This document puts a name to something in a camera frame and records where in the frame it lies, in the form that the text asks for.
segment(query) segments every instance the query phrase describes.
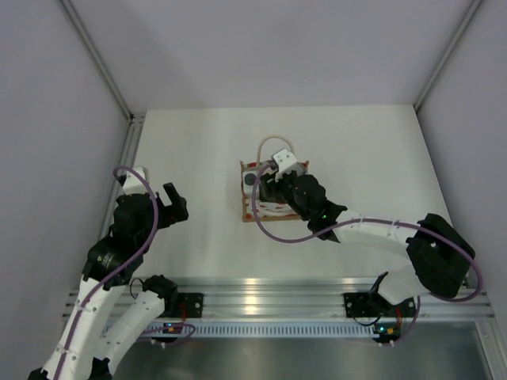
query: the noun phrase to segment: white wall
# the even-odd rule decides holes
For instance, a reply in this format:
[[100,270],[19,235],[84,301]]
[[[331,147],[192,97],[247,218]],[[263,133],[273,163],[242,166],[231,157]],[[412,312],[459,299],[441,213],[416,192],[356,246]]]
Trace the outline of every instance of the white wall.
[[18,380],[61,333],[126,124],[54,0],[2,4],[0,51],[0,377]]
[[127,102],[412,104],[470,0],[74,0]]
[[507,338],[507,2],[485,2],[420,121],[455,225]]

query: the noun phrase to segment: reflective surface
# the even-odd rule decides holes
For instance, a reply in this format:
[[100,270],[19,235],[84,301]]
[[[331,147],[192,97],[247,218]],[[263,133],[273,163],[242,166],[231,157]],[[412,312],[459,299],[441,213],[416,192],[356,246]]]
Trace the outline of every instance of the reflective surface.
[[344,339],[195,339],[136,344],[114,380],[482,380],[490,373],[473,324],[419,324],[396,348]]

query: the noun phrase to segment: purple cable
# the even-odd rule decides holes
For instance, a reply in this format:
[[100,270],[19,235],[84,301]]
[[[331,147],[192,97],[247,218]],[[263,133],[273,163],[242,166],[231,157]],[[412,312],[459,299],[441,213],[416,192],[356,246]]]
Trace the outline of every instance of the purple cable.
[[[178,338],[176,339],[174,342],[171,342],[171,343],[166,343],[166,346],[178,346],[179,344],[183,344],[185,343],[186,341],[188,341],[190,339],[190,337],[194,334],[194,332],[197,330],[196,326],[194,325],[191,325],[189,323],[173,323],[171,325],[171,327],[189,327],[192,329],[191,332],[189,332],[186,336],[182,337],[182,338]],[[151,333],[156,333],[157,331],[164,331],[164,330],[167,330],[167,326],[163,326],[163,327],[157,327],[156,329],[152,329],[152,330],[144,330],[142,333],[141,333],[141,336],[142,335],[147,335],[147,334],[151,334]]]
[[261,229],[261,231],[264,232],[264,234],[268,235],[273,240],[278,241],[280,243],[288,243],[288,244],[301,243],[303,241],[308,241],[310,239],[316,238],[317,236],[325,234],[326,232],[334,230],[335,228],[340,228],[340,227],[343,227],[343,226],[347,226],[349,224],[356,224],[356,223],[359,223],[359,222],[369,222],[369,223],[385,224],[385,225],[393,225],[394,224],[395,226],[404,227],[404,228],[410,228],[412,230],[417,230],[417,231],[421,231],[421,232],[423,232],[425,234],[428,234],[428,235],[432,236],[433,238],[435,238],[435,239],[437,239],[439,241],[442,241],[444,244],[448,245],[449,247],[453,248],[457,253],[459,253],[461,256],[463,256],[466,261],[468,261],[468,263],[470,264],[470,266],[474,269],[475,274],[477,275],[477,287],[468,296],[462,297],[462,298],[445,298],[445,297],[440,297],[437,294],[430,293],[433,297],[441,299],[443,301],[447,301],[447,302],[466,302],[466,301],[470,301],[471,299],[477,297],[480,294],[481,289],[482,289],[482,283],[483,283],[482,273],[481,273],[481,270],[479,269],[478,265],[475,263],[474,259],[472,259],[470,256],[468,256],[467,252],[465,252],[464,249],[462,249],[461,247],[459,247],[457,244],[455,244],[454,242],[450,241],[446,237],[443,237],[442,235],[437,234],[436,232],[428,230],[427,228],[424,228],[424,227],[419,226],[417,224],[407,223],[407,222],[400,222],[400,221],[397,221],[397,222],[393,223],[391,220],[380,219],[380,218],[355,218],[355,219],[346,220],[344,222],[339,222],[339,223],[337,223],[337,224],[335,224],[333,226],[329,226],[329,227],[327,227],[327,228],[325,228],[323,230],[320,230],[319,232],[316,232],[315,234],[312,234],[312,235],[309,235],[309,236],[306,236],[306,237],[301,237],[299,239],[282,239],[280,237],[277,237],[277,236],[271,234],[262,225],[261,219],[259,218],[259,215],[257,214],[257,208],[255,207],[255,194],[257,192],[257,188],[258,188],[258,186],[259,186],[259,184],[261,182],[262,174],[264,174],[264,172],[269,167],[270,167],[269,163],[266,164],[266,165],[264,165],[261,168],[261,170],[259,170],[259,173],[257,174],[257,177],[255,178],[255,182],[253,183],[253,187],[252,187],[252,212],[253,212],[253,218],[255,219],[255,222],[257,223],[257,225],[259,226],[259,228]]
[[[93,289],[88,293],[88,295],[82,300],[81,307],[85,307],[88,304],[88,302],[90,301],[90,299],[92,298],[92,296],[95,293],[97,293],[97,291],[105,283],[107,283],[110,279],[112,279],[118,273],[120,273],[121,271],[123,271],[128,265],[130,265],[132,263],[132,261],[134,261],[139,256],[141,256],[144,253],[144,251],[146,251],[146,249],[150,246],[151,242],[153,241],[153,239],[155,237],[155,234],[157,233],[157,229],[158,229],[158,205],[157,205],[157,200],[156,200],[157,198],[156,198],[155,194],[153,193],[153,190],[151,190],[150,184],[148,184],[144,180],[144,178],[142,178],[138,173],[136,173],[135,170],[133,170],[132,168],[129,168],[128,166],[124,166],[124,165],[117,166],[112,171],[112,174],[114,175],[114,177],[117,177],[117,174],[118,174],[118,172],[120,170],[126,170],[126,171],[128,171],[135,178],[137,178],[143,184],[143,186],[146,188],[148,194],[150,195],[151,204],[153,206],[153,226],[151,227],[150,234],[148,235],[146,241],[144,242],[143,245],[141,245],[141,248],[139,248],[139,250],[136,253],[134,253],[130,259],[128,259],[127,261],[125,261],[121,266],[119,266],[114,271],[112,271],[111,273],[109,273],[100,283],[98,283],[97,285],[95,285],[95,287],[93,287]],[[65,344],[63,346],[63,348],[66,351],[71,346],[72,338],[74,337],[75,330],[78,327],[78,322],[79,322],[79,319],[81,318],[81,314],[82,314],[82,311],[79,310],[76,313],[76,316],[74,317],[74,320],[72,321],[71,328],[69,329],[69,335],[67,336],[67,339],[65,340]],[[67,357],[66,352],[64,352],[60,356],[60,360],[58,361],[58,365],[56,366],[55,377],[54,377],[53,380],[58,380],[59,379],[59,376],[60,376],[60,373],[62,372],[63,364],[65,363],[65,358],[66,357]]]

